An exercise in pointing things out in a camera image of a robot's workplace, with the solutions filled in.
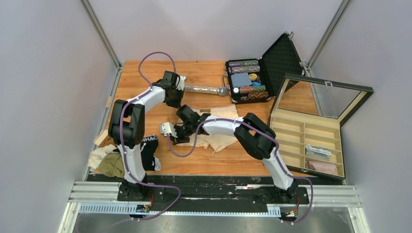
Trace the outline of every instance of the pink cloth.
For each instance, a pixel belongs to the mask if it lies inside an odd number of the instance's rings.
[[[315,171],[324,172],[328,174],[335,174],[338,172],[336,165],[324,162],[309,161],[309,168]]]

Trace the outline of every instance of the yellow poker chip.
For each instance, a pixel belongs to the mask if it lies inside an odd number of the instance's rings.
[[[249,78],[250,78],[250,80],[254,81],[254,80],[258,79],[258,75],[257,74],[249,74]]]

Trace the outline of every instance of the silver ball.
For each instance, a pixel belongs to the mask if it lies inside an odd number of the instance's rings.
[[[218,94],[219,94],[219,96],[225,96],[225,95],[227,95],[227,89],[226,88],[224,88],[224,87],[219,87],[218,88]]]

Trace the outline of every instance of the wooden display box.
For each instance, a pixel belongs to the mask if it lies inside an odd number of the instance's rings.
[[[310,86],[312,96],[293,87],[285,92],[291,82]],[[280,155],[289,170],[345,179],[341,126],[372,93],[373,89],[366,86],[286,74],[271,108],[268,125],[276,133]],[[286,95],[295,97],[294,107],[282,104],[282,97]],[[330,151],[329,160],[307,156],[307,144]],[[309,161],[333,164],[336,172],[329,174],[311,169]]]

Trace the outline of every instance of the cloth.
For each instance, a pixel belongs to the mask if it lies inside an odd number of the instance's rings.
[[[160,171],[161,163],[160,160],[155,156],[155,151],[158,146],[159,141],[156,135],[150,135],[142,139],[142,142],[140,144],[140,154],[142,158],[143,168],[145,171]],[[105,171],[101,171],[99,169],[99,166],[102,163],[104,164],[101,168]],[[109,177],[124,177],[123,159],[120,155],[119,149],[113,145],[97,148],[94,151],[92,151],[92,153],[89,156],[88,165],[93,169],[102,172],[103,174],[107,173],[107,176]],[[123,176],[119,176],[121,174],[118,170],[123,171]]]
[[[322,159],[322,160],[326,160],[329,161],[329,157],[328,155],[331,155],[332,153],[330,151],[328,151],[326,148],[322,148],[322,147],[312,147],[311,145],[307,144],[305,146],[306,148],[306,153],[305,155],[313,157],[313,158],[317,158],[317,159]]]
[[[124,178],[124,165],[120,153],[113,152],[105,156],[97,170],[108,177]]]
[[[90,153],[88,166],[93,169],[97,169],[103,158],[110,154],[116,147],[113,145],[108,145],[102,148],[97,148]]]
[[[309,161],[309,168],[315,171],[328,173],[328,174],[335,174],[338,172],[336,165],[324,162],[316,162],[316,161]]]
[[[216,115],[219,117],[232,117],[232,118],[239,117],[238,111],[234,104],[231,104],[226,107],[207,108],[207,109],[199,109],[199,110],[194,109],[194,111],[197,112],[199,115],[202,115],[203,113],[211,113],[212,115]],[[188,143],[181,143],[177,145],[178,146],[193,146],[194,136],[195,135],[192,134],[189,137]],[[207,149],[208,146],[210,145],[214,149],[214,152],[219,152],[223,150],[225,147],[235,143],[236,141],[237,139],[235,137],[231,137],[227,135],[220,135],[220,134],[198,135],[197,141],[196,141],[196,147],[204,147],[205,149]]]
[[[160,160],[156,156],[152,156],[150,160],[143,162],[143,168],[145,171],[159,171],[160,170]],[[97,170],[103,175],[108,177],[119,177],[124,178],[124,165],[123,159],[119,152],[113,152],[105,156],[100,162]]]
[[[252,85],[252,81],[250,80],[248,73],[232,74],[230,78],[232,80],[233,87]]]

